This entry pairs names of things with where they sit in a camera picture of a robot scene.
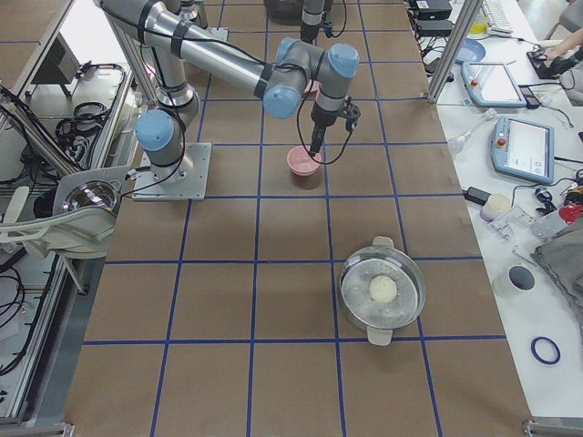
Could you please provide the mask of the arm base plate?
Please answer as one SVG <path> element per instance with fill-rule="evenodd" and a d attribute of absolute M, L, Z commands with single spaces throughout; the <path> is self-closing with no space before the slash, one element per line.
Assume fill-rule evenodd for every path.
<path fill-rule="evenodd" d="M 186 144 L 179 165 L 173 168 L 151 166 L 146 154 L 137 173 L 131 197 L 136 201 L 203 200 L 206 196 L 212 145 L 208 142 Z"/>

